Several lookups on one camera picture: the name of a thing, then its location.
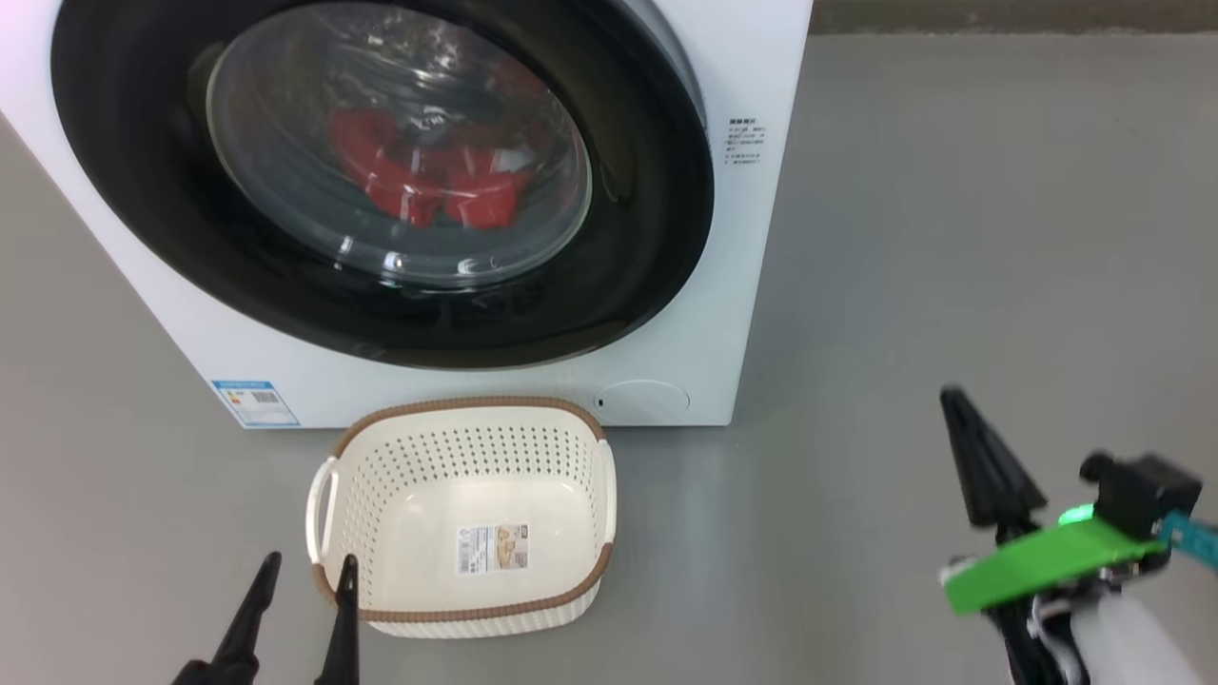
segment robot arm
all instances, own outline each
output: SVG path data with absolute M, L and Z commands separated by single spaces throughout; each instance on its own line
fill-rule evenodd
M 942 575 L 956 613 L 980 612 L 1006 644 L 1016 685 L 1194 685 L 1200 678 L 1125 581 L 1161 569 L 1173 547 L 1218 568 L 1218 536 L 1188 517 L 1201 481 L 1157 456 L 1089 457 L 1094 507 L 1052 528 L 1045 499 L 960 389 L 940 395 L 970 522 L 998 552 Z
M 173 685 L 252 685 L 258 674 L 258 657 L 253 650 L 262 614 L 275 595 L 281 561 L 279 552 L 267 555 L 216 656 L 211 662 L 195 659 L 186 663 Z M 359 685 L 358 581 L 359 564 L 354 556 L 347 555 L 335 591 L 339 616 L 334 619 L 325 665 L 314 685 Z

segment green light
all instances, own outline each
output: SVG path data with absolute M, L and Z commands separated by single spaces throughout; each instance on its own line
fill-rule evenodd
M 1095 516 L 1095 505 L 1079 505 L 1072 509 L 1062 512 L 1062 516 L 1057 517 L 1057 525 L 1078 523 L 1080 520 L 1086 520 L 1093 516 Z

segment red cloth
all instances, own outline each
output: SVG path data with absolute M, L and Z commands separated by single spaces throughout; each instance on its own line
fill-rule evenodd
M 430 227 L 441 206 L 469 228 L 512 225 L 519 194 L 532 179 L 527 168 L 497 168 L 495 147 L 406 144 L 393 116 L 382 110 L 333 112 L 330 144 L 376 207 L 419 228 Z

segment blue label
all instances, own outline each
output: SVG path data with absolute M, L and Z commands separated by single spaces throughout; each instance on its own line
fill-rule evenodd
M 213 380 L 216 392 L 246 428 L 292 428 L 301 424 L 266 380 Z

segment laundry basket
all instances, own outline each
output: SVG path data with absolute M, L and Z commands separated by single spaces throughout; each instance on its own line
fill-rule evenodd
M 587 611 L 616 528 L 613 452 L 582 408 L 543 397 L 370 414 L 318 470 L 306 509 L 318 590 L 359 559 L 359 617 L 402 637 L 490 637 Z

